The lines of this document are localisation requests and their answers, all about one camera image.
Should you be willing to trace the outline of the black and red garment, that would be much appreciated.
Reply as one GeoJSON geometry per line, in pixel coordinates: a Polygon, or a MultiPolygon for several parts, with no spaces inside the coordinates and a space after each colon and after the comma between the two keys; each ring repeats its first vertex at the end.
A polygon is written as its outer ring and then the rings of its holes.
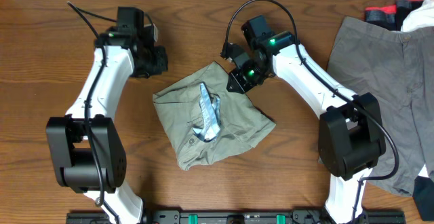
{"type": "Polygon", "coordinates": [[[403,21],[411,11],[422,6],[423,0],[395,0],[394,5],[367,7],[364,21],[389,31],[400,31],[403,21]]]}

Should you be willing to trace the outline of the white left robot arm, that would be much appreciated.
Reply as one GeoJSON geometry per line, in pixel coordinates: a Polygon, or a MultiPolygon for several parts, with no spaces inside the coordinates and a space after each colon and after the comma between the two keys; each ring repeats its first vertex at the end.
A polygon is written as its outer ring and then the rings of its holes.
{"type": "Polygon", "coordinates": [[[95,32],[94,61],[73,105],[49,118],[47,142],[56,180],[92,199],[103,214],[76,223],[148,223],[144,200],[125,179],[126,152],[115,128],[122,91],[131,77],[148,79],[168,69],[158,29],[136,7],[119,7],[115,25],[95,32]]]}

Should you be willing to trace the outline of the dark grey shorts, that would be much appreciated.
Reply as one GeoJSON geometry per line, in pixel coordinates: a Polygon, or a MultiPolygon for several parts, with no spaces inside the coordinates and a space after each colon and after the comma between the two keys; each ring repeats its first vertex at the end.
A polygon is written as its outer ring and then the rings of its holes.
{"type": "Polygon", "coordinates": [[[327,72],[354,92],[377,98],[399,168],[373,185],[411,196],[422,168],[433,176],[433,27],[402,33],[346,17],[327,72]]]}

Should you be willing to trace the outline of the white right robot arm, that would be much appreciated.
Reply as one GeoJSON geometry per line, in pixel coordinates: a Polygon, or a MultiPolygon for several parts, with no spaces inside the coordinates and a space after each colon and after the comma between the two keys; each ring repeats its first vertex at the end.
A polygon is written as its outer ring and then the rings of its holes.
{"type": "Polygon", "coordinates": [[[276,76],[297,91],[319,119],[319,159],[331,174],[325,210],[334,223],[355,220],[363,212],[359,180],[370,175],[386,151],[377,99],[337,82],[293,33],[275,33],[262,15],[248,20],[241,31],[254,55],[224,42],[220,55],[236,65],[227,90],[244,94],[276,76]]]}

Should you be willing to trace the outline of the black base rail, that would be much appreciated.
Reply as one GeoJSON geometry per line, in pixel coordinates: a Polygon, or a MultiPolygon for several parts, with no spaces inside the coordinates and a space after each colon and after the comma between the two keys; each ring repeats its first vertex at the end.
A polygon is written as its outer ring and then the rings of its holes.
{"type": "MultiPolygon", "coordinates": [[[[291,212],[179,212],[155,211],[146,217],[154,224],[321,224],[333,220],[322,210],[291,212]]],[[[406,224],[402,211],[363,211],[355,219],[359,224],[406,224]]]]}

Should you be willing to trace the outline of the white garment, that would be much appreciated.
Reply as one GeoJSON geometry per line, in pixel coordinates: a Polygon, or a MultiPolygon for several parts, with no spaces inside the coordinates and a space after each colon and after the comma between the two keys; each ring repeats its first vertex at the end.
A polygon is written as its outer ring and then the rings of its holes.
{"type": "Polygon", "coordinates": [[[401,32],[412,32],[417,29],[434,26],[433,0],[423,0],[422,5],[411,11],[404,19],[401,32]]]}

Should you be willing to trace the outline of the light khaki green shorts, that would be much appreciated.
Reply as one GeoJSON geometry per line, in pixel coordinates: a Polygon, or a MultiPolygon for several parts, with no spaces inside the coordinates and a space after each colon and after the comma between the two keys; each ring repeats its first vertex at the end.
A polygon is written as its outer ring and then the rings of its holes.
{"type": "Polygon", "coordinates": [[[227,91],[228,78],[212,62],[153,95],[182,170],[245,153],[274,129],[245,94],[227,91]]]}

